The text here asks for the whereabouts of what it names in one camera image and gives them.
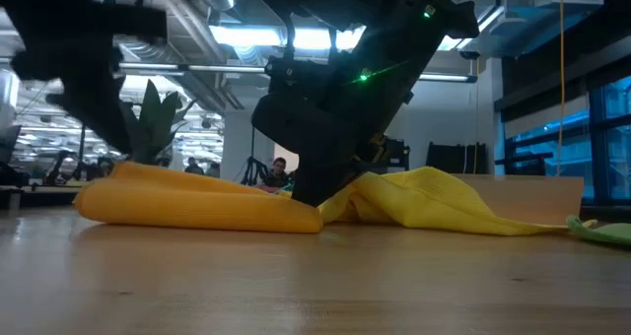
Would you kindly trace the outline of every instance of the ceiling light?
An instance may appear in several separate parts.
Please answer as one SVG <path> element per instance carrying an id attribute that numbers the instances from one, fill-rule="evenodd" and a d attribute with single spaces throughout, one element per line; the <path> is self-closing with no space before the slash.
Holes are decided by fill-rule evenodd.
<path id="1" fill-rule="evenodd" d="M 217 133 L 207 133 L 207 132 L 180 132 L 176 133 L 175 136 L 177 138 L 181 137 L 204 137 L 204 138 L 221 138 L 221 136 Z"/>
<path id="2" fill-rule="evenodd" d="M 280 35 L 271 28 L 225 28 L 211 26 L 218 43 L 233 46 L 281 45 Z"/>
<path id="3" fill-rule="evenodd" d="M 162 75 L 127 75 L 127 77 L 125 78 L 125 84 L 123 85 L 122 89 L 124 91 L 144 92 L 147 89 L 147 83 L 149 82 L 149 80 L 154 83 L 159 93 L 179 92 L 181 90 L 180 85 L 174 84 L 171 80 L 165 78 Z"/>
<path id="4" fill-rule="evenodd" d="M 177 70 L 177 64 L 120 63 L 121 69 Z"/>
<path id="5" fill-rule="evenodd" d="M 189 65 L 191 71 L 208 71 L 215 73 L 264 74 L 264 67 L 244 65 Z"/>
<path id="6" fill-rule="evenodd" d="M 489 17 L 487 17 L 484 21 L 482 21 L 482 23 L 480 24 L 480 33 L 483 33 L 484 30 L 486 30 L 486 28 L 491 26 L 491 24 L 503 13 L 504 13 L 504 6 L 500 6 L 497 9 L 495 9 L 495 11 L 491 15 L 489 15 Z M 456 48 L 463 49 L 469 43 L 471 43 L 472 40 L 473 38 L 467 38 L 463 40 L 459 45 L 457 45 Z"/>
<path id="7" fill-rule="evenodd" d="M 420 80 L 427 81 L 450 81 L 450 82 L 466 82 L 469 77 L 464 75 L 445 75 L 445 74 L 421 74 Z"/>
<path id="8" fill-rule="evenodd" d="M 37 140 L 37 137 L 34 136 L 33 134 L 21 134 L 20 138 L 27 139 L 27 140 Z"/>
<path id="9" fill-rule="evenodd" d="M 354 31 L 337 33 L 337 48 L 352 49 L 359 42 L 366 27 Z M 218 43 L 231 46 L 251 45 L 281 45 L 280 32 L 276 28 L 234 28 L 211 26 L 210 31 Z M 458 44 L 459 39 L 445 36 L 438 50 L 451 50 Z M 330 37 L 327 29 L 296 29 L 294 46 L 298 49 L 329 49 Z"/>
<path id="10" fill-rule="evenodd" d="M 81 128 L 22 127 L 22 131 L 26 131 L 26 132 L 81 133 Z"/>
<path id="11" fill-rule="evenodd" d="M 155 70 L 140 70 L 138 75 L 164 75 L 164 76 L 184 76 L 182 71 L 155 71 Z"/>

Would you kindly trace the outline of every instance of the desk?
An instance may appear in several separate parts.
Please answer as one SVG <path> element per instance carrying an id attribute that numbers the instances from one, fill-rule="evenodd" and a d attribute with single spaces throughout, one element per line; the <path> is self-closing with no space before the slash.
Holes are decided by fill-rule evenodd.
<path id="1" fill-rule="evenodd" d="M 70 205 L 82 186 L 0 186 L 0 205 L 5 204 L 14 214 L 26 204 L 26 207 Z"/>
<path id="2" fill-rule="evenodd" d="M 628 334 L 629 253 L 558 236 L 0 220 L 3 335 Z"/>

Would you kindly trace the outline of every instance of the blue window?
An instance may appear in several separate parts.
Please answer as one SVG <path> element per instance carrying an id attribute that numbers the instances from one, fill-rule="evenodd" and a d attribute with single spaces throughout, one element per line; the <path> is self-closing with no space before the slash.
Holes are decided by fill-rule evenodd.
<path id="1" fill-rule="evenodd" d="M 563 130 L 571 129 L 575 127 L 587 127 L 590 124 L 590 111 L 588 109 L 582 110 L 578 113 L 569 115 L 563 120 Z M 540 137 L 550 133 L 559 133 L 561 128 L 561 121 L 550 122 L 542 127 L 533 129 L 526 133 L 520 134 L 515 138 L 516 142 L 521 142 L 527 139 Z"/>
<path id="2" fill-rule="evenodd" d="M 554 176 L 560 164 L 562 176 L 582 176 L 584 202 L 631 205 L 631 76 L 590 91 L 589 98 L 589 109 L 564 119 L 560 162 L 559 121 L 506 141 L 507 153 L 536 157 L 537 173 Z M 527 164 L 511 167 L 519 173 Z"/>
<path id="3" fill-rule="evenodd" d="M 552 154 L 551 158 L 544 159 L 545 175 L 556 176 L 559 163 L 558 140 L 519 147 L 516 149 L 516 153 L 519 156 Z M 585 179 L 583 198 L 586 199 L 594 198 L 592 163 L 592 141 L 589 134 L 563 140 L 563 149 L 561 151 L 561 176 L 583 177 Z"/>

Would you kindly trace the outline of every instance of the person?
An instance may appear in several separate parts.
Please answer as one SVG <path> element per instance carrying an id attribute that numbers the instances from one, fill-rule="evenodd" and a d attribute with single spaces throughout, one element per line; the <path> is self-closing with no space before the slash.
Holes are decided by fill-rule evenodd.
<path id="1" fill-rule="evenodd" d="M 196 173 L 196 174 L 202 174 L 203 175 L 204 174 L 204 169 L 201 168 L 197 164 L 197 161 L 195 160 L 195 158 L 191 157 L 191 158 L 188 158 L 188 167 L 186 167 L 184 172 Z"/>
<path id="2" fill-rule="evenodd" d="M 206 176 L 219 178 L 221 168 L 219 163 L 212 162 L 210 163 L 210 167 L 206 170 Z"/>
<path id="3" fill-rule="evenodd" d="M 289 182 L 289 176 L 285 172 L 287 161 L 285 158 L 276 158 L 271 172 L 263 179 L 263 184 L 259 188 L 267 192 L 277 192 Z"/>

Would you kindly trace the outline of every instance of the ceiling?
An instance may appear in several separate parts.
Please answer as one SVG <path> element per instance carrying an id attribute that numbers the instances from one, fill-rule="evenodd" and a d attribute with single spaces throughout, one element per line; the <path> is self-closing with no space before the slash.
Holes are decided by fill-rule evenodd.
<path id="1" fill-rule="evenodd" d="M 132 3 L 134 0 L 116 0 L 120 3 Z M 528 38 L 528 42 L 521 41 L 519 46 L 512 45 L 516 38 L 524 37 L 525 33 L 533 32 L 532 28 L 545 25 L 547 35 L 554 35 L 557 29 L 552 18 L 558 18 L 558 11 L 554 6 L 534 6 L 535 0 L 453 0 L 455 2 L 474 1 L 475 13 L 478 23 L 485 24 L 482 36 L 479 39 L 462 42 L 446 37 L 442 50 L 439 50 L 429 63 L 426 72 L 448 75 L 472 74 L 472 66 L 469 61 L 462 59 L 459 49 L 477 50 L 486 55 L 520 55 L 537 42 L 545 40 L 543 36 Z M 126 37 L 117 38 L 125 55 L 125 61 L 146 63 L 187 63 L 187 64 L 235 64 L 235 65 L 263 65 L 270 55 L 281 54 L 282 47 L 278 40 L 284 41 L 285 31 L 276 17 L 267 9 L 260 0 L 238 0 L 237 5 L 222 13 L 219 20 L 212 22 L 209 27 L 210 9 L 201 2 L 194 3 L 185 0 L 147 0 L 147 6 L 166 9 L 168 13 L 169 38 L 168 43 L 161 47 L 152 47 L 137 40 Z M 570 25 L 580 21 L 597 4 L 589 6 L 572 6 L 569 8 L 569 16 L 575 16 L 569 21 Z M 520 26 L 499 27 L 504 17 L 516 17 Z M 322 46 L 322 40 L 315 41 L 314 37 L 320 36 L 325 31 L 323 24 L 316 19 L 294 17 L 297 29 L 303 31 L 302 44 L 297 45 L 296 56 L 298 58 L 314 61 L 325 61 L 327 49 Z M 230 36 L 221 34 L 222 29 L 267 29 L 277 35 L 269 43 L 264 45 L 232 46 Z M 262 40 L 261 32 L 255 35 L 243 34 L 238 40 Z M 21 41 L 16 34 L 10 20 L 4 12 L 0 12 L 0 56 L 9 57 L 21 47 Z M 259 74 L 222 74 L 184 72 L 176 76 L 160 76 L 160 72 L 133 72 L 130 74 L 143 74 L 145 77 L 129 76 L 125 84 L 122 99 L 126 101 L 142 102 L 142 93 L 147 80 L 147 75 L 159 84 L 161 93 L 178 91 L 181 93 L 184 103 L 192 99 L 199 99 L 196 105 L 187 115 L 189 121 L 183 132 L 194 132 L 197 136 L 179 136 L 176 147 L 184 153 L 184 157 L 196 156 L 210 160 L 221 160 L 223 121 L 221 116 L 230 110 L 245 109 L 256 105 L 258 100 L 265 95 L 269 80 Z M 24 159 L 31 160 L 33 154 L 37 154 L 37 147 L 55 148 L 65 147 L 78 150 L 78 129 L 80 123 L 67 117 L 64 112 L 56 107 L 48 105 L 44 101 L 46 93 L 60 90 L 58 84 L 49 83 L 22 83 L 19 90 L 17 106 L 17 121 L 25 127 L 52 128 L 51 131 L 42 129 L 25 132 L 27 138 L 22 138 L 18 145 L 17 153 Z M 210 129 L 202 128 L 202 121 L 211 119 Z M 57 129 L 68 128 L 71 131 L 60 132 Z M 87 140 L 87 154 L 103 152 L 103 142 L 89 132 Z"/>

